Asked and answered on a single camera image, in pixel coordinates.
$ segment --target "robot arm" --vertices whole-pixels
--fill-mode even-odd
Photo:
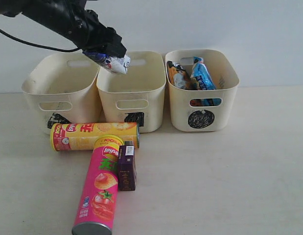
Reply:
[[[78,48],[122,58],[126,48],[111,27],[105,27],[87,0],[0,0],[0,14],[23,14],[72,41]]]

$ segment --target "white wall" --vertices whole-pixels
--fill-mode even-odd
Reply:
[[[86,8],[114,27],[128,50],[212,48],[227,56],[241,86],[303,84],[303,0],[100,0]],[[0,27],[31,42],[74,47],[23,16],[0,16]],[[52,53],[0,35],[0,92],[20,92]]]

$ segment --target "purple box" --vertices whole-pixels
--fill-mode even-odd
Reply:
[[[134,146],[120,146],[117,162],[118,189],[134,191],[136,189],[136,166]]]

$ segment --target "white storage basket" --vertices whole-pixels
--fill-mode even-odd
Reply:
[[[157,130],[163,120],[166,84],[163,58],[155,52],[129,52],[127,74],[101,69],[99,90],[107,122],[137,122],[141,133]]]
[[[187,91],[169,82],[171,121],[174,127],[185,132],[217,131],[224,128],[230,116],[239,79],[227,58],[216,50],[177,50],[165,57],[179,63],[191,75],[193,57],[202,57],[217,90]],[[193,107],[194,99],[219,98],[218,106]]]
[[[101,102],[96,87],[99,65],[81,53],[43,59],[22,85],[42,131],[60,123],[98,122]]]

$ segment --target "lay's chips can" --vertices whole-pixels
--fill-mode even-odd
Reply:
[[[103,135],[94,143],[73,235],[111,235],[117,202],[117,160],[121,138]]]
[[[93,150],[98,137],[106,134],[119,136],[125,145],[139,148],[140,134],[136,122],[56,123],[50,132],[50,143],[55,151]]]

